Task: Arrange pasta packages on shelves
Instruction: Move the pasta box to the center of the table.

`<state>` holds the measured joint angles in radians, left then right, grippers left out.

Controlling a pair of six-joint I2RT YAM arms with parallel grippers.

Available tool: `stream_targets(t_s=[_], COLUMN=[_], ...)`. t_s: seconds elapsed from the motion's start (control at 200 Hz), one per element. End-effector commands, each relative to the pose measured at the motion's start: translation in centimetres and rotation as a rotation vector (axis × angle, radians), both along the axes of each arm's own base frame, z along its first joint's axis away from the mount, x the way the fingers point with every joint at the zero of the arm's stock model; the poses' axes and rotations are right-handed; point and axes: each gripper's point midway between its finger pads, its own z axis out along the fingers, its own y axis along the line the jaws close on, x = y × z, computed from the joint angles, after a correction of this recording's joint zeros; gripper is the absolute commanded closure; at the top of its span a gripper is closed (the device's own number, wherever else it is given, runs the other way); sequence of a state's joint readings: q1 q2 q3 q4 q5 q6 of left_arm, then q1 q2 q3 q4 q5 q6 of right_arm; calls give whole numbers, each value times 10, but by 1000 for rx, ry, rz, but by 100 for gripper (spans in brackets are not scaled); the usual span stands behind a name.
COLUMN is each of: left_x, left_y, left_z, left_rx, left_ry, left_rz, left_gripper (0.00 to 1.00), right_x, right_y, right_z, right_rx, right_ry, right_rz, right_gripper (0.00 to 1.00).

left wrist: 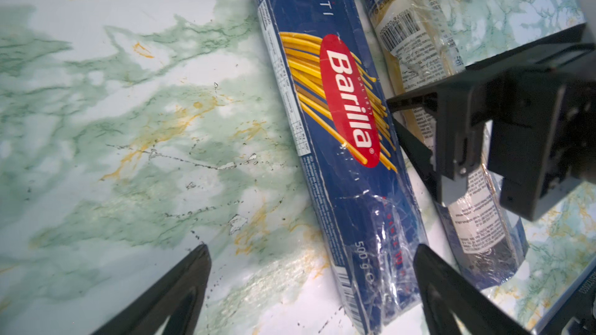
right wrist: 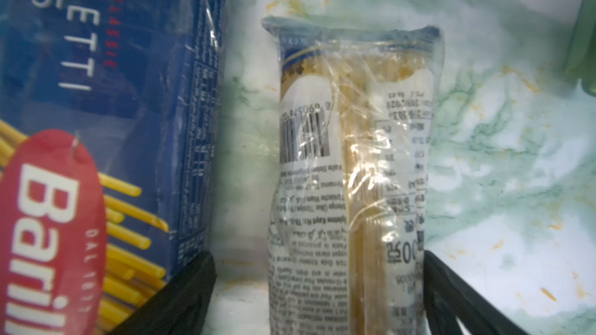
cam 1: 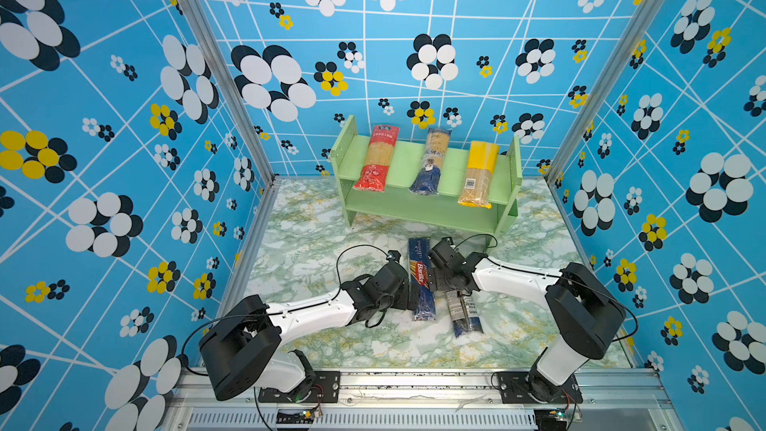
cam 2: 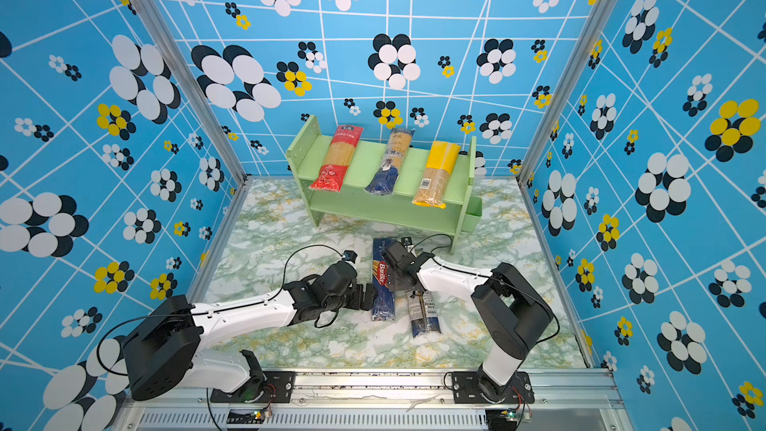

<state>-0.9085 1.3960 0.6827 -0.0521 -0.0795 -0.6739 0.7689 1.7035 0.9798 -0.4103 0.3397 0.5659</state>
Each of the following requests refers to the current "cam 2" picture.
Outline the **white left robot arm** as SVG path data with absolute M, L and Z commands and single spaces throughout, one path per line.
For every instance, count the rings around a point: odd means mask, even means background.
M 276 387 L 255 354 L 218 351 L 217 344 L 261 329 L 319 323 L 325 313 L 343 309 L 369 311 L 376 297 L 373 285 L 358 283 L 348 261 L 251 299 L 191 303 L 172 297 L 122 343 L 131 397 L 148 401 L 177 388 L 206 388 L 217 402 L 267 399 Z

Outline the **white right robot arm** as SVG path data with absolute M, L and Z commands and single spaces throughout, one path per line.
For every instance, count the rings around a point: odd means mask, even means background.
M 510 265 L 476 269 L 448 263 L 433 253 L 414 253 L 395 241 L 382 253 L 403 289 L 431 291 L 473 303 L 492 338 L 493 347 L 478 370 L 482 392 L 493 401 L 512 378 L 544 332 L 558 319 L 540 293 Z

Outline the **red spaghetti package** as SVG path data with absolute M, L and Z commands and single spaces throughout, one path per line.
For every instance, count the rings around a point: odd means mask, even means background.
M 319 174 L 309 189 L 332 193 L 341 191 L 362 134 L 362 127 L 351 125 L 337 127 Z

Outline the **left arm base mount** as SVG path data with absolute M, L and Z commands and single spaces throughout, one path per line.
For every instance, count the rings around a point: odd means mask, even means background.
M 295 385 L 295 371 L 264 371 L 252 351 L 242 350 L 247 362 L 249 379 L 235 391 L 211 391 L 212 403 L 289 403 Z

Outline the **blue yellow spaghetti package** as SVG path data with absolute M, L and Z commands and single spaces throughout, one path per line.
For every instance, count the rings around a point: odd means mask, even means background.
M 391 132 L 380 167 L 365 188 L 367 193 L 375 196 L 393 194 L 414 134 L 414 130 L 402 128 Z

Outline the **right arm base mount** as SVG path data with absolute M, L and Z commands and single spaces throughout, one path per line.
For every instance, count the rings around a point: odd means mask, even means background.
M 494 383 L 482 369 L 451 371 L 443 383 L 453 393 L 456 404 L 521 406 L 536 401 L 530 376 L 524 371 L 516 371 L 505 385 Z

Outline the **dark blue spaghetti package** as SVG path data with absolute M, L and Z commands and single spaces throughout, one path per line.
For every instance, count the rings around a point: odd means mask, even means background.
M 392 267 L 385 261 L 383 253 L 394 239 L 375 237 L 372 245 L 372 285 L 375 297 L 371 309 L 373 321 L 393 321 L 395 319 L 395 295 Z

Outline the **clear blue spaghetti package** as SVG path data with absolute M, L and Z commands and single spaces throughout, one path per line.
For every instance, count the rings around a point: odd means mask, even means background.
M 414 338 L 430 332 L 441 332 L 436 305 L 430 291 L 409 291 L 407 306 Z

